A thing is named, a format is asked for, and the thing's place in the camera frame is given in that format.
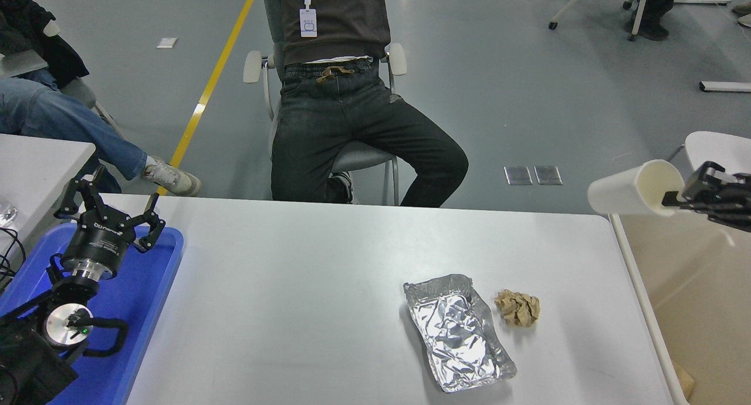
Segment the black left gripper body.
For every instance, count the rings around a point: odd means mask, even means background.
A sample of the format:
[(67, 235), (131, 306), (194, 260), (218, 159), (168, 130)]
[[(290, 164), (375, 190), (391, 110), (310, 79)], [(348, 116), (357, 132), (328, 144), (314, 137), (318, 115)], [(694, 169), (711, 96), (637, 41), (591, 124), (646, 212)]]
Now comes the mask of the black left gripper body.
[(128, 247), (135, 240), (135, 230), (126, 225), (130, 216), (116, 209), (106, 209), (103, 216), (96, 210), (81, 214), (60, 263), (67, 271), (81, 261), (102, 264), (108, 272), (120, 270)]

